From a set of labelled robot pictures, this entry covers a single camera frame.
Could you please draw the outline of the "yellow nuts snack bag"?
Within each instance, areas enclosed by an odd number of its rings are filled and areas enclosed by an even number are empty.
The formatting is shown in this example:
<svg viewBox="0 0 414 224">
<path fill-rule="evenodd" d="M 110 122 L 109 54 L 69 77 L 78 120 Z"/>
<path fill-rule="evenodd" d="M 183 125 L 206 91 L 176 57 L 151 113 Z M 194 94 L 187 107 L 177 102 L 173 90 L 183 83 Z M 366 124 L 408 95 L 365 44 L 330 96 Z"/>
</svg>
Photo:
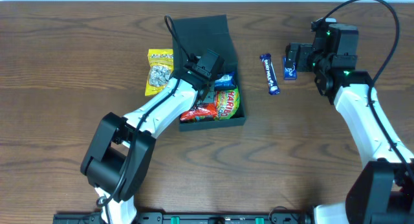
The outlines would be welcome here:
<svg viewBox="0 0 414 224">
<path fill-rule="evenodd" d="M 160 93 L 169 82 L 174 70 L 173 49 L 149 49 L 147 58 L 150 70 L 145 95 L 153 96 Z"/>
</svg>

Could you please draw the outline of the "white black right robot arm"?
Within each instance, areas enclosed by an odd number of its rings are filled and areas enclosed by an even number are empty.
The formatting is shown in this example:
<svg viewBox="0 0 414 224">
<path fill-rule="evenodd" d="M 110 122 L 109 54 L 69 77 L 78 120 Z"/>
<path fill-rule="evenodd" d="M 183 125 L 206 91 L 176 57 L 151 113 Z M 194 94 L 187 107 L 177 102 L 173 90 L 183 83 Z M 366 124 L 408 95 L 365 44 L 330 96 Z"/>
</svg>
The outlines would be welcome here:
<svg viewBox="0 0 414 224">
<path fill-rule="evenodd" d="M 335 19 L 312 22 L 311 44 L 290 43 L 284 65 L 313 72 L 318 92 L 345 120 L 363 170 L 344 202 L 317 205 L 302 223 L 412 223 L 413 152 L 379 104 L 374 82 L 356 70 L 358 29 Z"/>
</svg>

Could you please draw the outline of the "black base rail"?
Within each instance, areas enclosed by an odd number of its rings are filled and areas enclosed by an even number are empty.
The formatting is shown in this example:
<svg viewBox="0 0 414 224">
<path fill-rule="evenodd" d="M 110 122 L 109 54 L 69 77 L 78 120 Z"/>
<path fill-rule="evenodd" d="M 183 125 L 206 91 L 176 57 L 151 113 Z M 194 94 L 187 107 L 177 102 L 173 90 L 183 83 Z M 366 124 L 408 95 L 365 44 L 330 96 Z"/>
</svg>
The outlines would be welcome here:
<svg viewBox="0 0 414 224">
<path fill-rule="evenodd" d="M 53 224 L 102 224 L 100 213 L 56 214 Z M 132 224 L 312 224 L 309 214 L 278 210 L 268 214 L 162 214 L 160 212 L 139 213 Z"/>
</svg>

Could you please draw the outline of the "blue Oreo cookie pack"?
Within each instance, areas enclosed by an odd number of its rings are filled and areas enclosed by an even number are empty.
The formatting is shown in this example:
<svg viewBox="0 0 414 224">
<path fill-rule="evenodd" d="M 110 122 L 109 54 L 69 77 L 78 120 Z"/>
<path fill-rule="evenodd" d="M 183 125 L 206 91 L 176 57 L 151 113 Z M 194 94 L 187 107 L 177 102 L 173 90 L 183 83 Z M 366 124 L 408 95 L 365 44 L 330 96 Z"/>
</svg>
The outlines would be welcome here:
<svg viewBox="0 0 414 224">
<path fill-rule="evenodd" d="M 221 77 L 214 83 L 214 89 L 216 91 L 227 91 L 235 88 L 236 82 L 234 72 L 222 74 Z"/>
</svg>

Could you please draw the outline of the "colourful Haribo gummy bag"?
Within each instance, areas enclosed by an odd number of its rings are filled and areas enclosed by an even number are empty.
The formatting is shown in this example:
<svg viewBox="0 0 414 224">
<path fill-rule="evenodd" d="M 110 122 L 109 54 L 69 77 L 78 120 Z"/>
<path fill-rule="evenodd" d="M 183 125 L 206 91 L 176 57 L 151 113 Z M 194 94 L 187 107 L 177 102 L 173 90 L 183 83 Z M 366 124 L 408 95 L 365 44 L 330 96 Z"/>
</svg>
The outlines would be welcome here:
<svg viewBox="0 0 414 224">
<path fill-rule="evenodd" d="M 233 117 L 239 108 L 240 96 L 238 87 L 231 90 L 215 92 L 215 120 L 228 120 Z"/>
</svg>

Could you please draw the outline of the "black gift box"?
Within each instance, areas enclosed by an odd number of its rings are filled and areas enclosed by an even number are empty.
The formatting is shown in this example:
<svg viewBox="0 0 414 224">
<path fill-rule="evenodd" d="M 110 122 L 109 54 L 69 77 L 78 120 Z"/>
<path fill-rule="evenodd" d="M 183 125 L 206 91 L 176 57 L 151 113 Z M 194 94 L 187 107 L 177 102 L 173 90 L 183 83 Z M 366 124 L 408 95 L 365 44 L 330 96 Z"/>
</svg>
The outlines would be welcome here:
<svg viewBox="0 0 414 224">
<path fill-rule="evenodd" d="M 213 128 L 242 126 L 246 121 L 245 103 L 241 87 L 238 57 L 230 37 L 227 17 L 207 16 L 174 20 L 182 46 L 188 53 L 201 56 L 208 49 L 224 58 L 224 64 L 219 71 L 235 73 L 235 82 L 239 90 L 239 107 L 228 120 L 211 120 L 201 122 L 179 123 L 180 131 L 194 131 Z"/>
</svg>

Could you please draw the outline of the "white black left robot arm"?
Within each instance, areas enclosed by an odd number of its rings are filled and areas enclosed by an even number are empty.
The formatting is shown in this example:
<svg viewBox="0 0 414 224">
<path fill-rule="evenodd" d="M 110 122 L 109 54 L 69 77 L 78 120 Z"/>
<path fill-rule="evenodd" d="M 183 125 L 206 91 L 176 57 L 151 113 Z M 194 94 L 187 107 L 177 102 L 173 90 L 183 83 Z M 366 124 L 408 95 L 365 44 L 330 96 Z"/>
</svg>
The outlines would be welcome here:
<svg viewBox="0 0 414 224">
<path fill-rule="evenodd" d="M 80 171 L 99 197 L 104 223 L 132 223 L 134 194 L 147 174 L 157 137 L 183 112 L 204 100 L 224 64 L 207 50 L 173 71 L 166 87 L 142 107 L 101 119 Z"/>
</svg>

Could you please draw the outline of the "blue Eclipse mint box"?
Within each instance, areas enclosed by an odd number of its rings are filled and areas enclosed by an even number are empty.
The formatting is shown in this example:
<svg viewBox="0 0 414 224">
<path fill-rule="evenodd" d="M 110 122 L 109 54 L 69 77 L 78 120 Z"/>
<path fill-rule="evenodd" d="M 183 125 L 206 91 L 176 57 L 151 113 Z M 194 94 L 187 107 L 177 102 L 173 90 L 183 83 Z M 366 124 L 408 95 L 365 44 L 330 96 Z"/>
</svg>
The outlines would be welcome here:
<svg viewBox="0 0 414 224">
<path fill-rule="evenodd" d="M 296 80 L 297 79 L 296 62 L 288 59 L 287 57 L 283 58 L 283 79 L 284 80 Z"/>
</svg>

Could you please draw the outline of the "red Maltesers bag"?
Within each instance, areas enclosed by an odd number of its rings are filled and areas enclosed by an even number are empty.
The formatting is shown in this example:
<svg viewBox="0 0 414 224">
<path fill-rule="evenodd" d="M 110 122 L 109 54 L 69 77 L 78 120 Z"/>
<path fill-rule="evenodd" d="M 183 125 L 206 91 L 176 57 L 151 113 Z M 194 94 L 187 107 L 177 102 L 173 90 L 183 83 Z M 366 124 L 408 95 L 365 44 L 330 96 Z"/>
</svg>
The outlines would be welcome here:
<svg viewBox="0 0 414 224">
<path fill-rule="evenodd" d="M 213 103 L 200 104 L 180 116 L 181 122 L 211 121 L 217 117 L 217 109 Z"/>
</svg>

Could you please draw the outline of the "purple Dairy Milk bar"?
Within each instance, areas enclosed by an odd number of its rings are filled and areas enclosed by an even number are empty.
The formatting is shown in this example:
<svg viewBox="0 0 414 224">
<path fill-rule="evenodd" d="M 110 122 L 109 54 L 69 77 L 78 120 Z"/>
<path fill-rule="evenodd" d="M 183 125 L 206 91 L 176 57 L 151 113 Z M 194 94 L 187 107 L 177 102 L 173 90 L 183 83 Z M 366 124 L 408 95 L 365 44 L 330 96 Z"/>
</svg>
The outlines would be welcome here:
<svg viewBox="0 0 414 224">
<path fill-rule="evenodd" d="M 270 95 L 278 95 L 280 94 L 280 88 L 278 85 L 278 81 L 276 78 L 276 74 L 274 72 L 274 67 L 271 60 L 270 54 L 262 54 L 259 57 L 263 64 L 263 67 L 266 72 L 267 77 L 267 84 L 268 84 L 268 92 Z"/>
</svg>

